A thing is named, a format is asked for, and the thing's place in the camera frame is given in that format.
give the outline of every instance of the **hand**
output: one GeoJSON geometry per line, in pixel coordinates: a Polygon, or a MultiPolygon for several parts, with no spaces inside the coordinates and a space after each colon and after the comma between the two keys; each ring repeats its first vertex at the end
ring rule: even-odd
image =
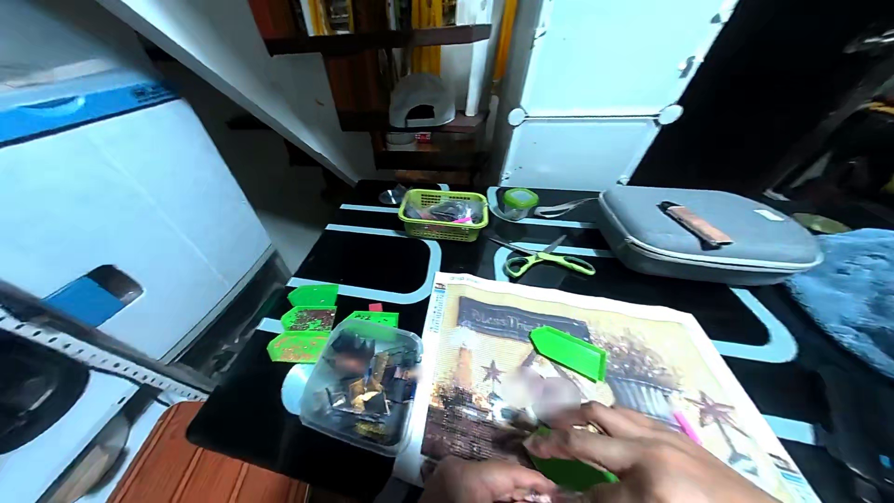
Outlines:
{"type": "Polygon", "coordinates": [[[532,492],[550,494],[555,484],[539,472],[498,461],[466,461],[448,456],[426,481],[419,503],[524,501],[532,492]]]}
{"type": "Polygon", "coordinates": [[[620,479],[595,485],[599,503],[778,503],[682,433],[641,413],[596,402],[549,421],[548,436],[526,440],[538,457],[577,459],[620,479]],[[605,435],[572,428],[598,426],[605,435]]]}

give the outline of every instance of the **cabinet door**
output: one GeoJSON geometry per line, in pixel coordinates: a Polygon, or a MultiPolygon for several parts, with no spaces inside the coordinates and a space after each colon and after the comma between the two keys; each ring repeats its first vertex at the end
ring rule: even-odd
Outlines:
{"type": "Polygon", "coordinates": [[[604,191],[626,182],[656,134],[652,117],[526,120],[512,131],[500,185],[604,191]]]}
{"type": "Polygon", "coordinates": [[[122,168],[125,159],[98,147],[97,130],[120,118],[0,149],[0,277],[43,298],[97,266],[117,267],[143,293],[99,329],[160,358],[230,285],[122,168]]]}
{"type": "Polygon", "coordinates": [[[270,238],[190,105],[178,99],[114,120],[91,139],[235,286],[270,238]]]}
{"type": "Polygon", "coordinates": [[[657,115],[733,3],[543,0],[521,106],[529,116],[657,115]]]}

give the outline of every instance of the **pink pen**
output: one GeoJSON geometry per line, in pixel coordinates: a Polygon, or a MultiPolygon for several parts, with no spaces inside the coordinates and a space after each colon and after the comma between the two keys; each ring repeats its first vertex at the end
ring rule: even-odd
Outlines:
{"type": "Polygon", "coordinates": [[[679,427],[683,429],[683,432],[686,433],[687,437],[690,437],[696,444],[702,445],[702,440],[698,438],[696,429],[692,427],[692,424],[689,424],[689,421],[686,419],[686,416],[683,415],[682,412],[674,412],[673,418],[677,420],[677,424],[679,424],[679,427]]]}

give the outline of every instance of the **green scissors handle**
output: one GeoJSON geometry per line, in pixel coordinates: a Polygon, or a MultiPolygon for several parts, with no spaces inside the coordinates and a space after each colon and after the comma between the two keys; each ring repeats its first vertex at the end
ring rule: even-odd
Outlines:
{"type": "Polygon", "coordinates": [[[581,259],[578,259],[577,257],[553,255],[545,251],[538,251],[535,255],[530,255],[527,257],[515,257],[506,260],[506,263],[503,264],[503,271],[509,277],[519,277],[525,274],[525,271],[531,269],[531,266],[543,261],[555,262],[561,266],[565,266],[568,269],[575,270],[581,274],[586,274],[588,276],[592,276],[596,273],[596,269],[594,269],[593,266],[581,259]]]}

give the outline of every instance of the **brown leather item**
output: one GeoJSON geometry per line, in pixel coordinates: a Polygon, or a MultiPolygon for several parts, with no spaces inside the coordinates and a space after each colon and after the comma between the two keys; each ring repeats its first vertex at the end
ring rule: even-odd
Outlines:
{"type": "Polygon", "coordinates": [[[190,444],[186,428],[201,406],[182,402],[162,414],[111,503],[305,503],[306,483],[190,444]]]}
{"type": "Polygon", "coordinates": [[[669,206],[664,212],[711,246],[732,244],[732,238],[726,233],[712,226],[707,220],[699,217],[685,206],[669,206]]]}

